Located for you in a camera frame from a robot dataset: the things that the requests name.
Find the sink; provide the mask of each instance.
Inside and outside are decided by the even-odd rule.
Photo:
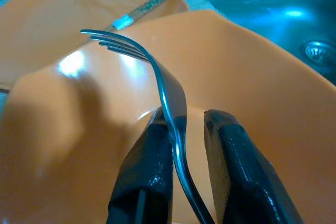
[[[336,0],[209,0],[336,84]]]

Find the metal fork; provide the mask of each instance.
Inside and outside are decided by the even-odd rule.
[[[202,224],[214,224],[192,180],[186,160],[185,133],[187,105],[185,94],[178,80],[162,66],[144,47],[125,36],[107,31],[83,29],[90,39],[100,41],[107,49],[150,63],[153,67],[164,118],[170,132],[174,164],[180,183],[198,220]]]

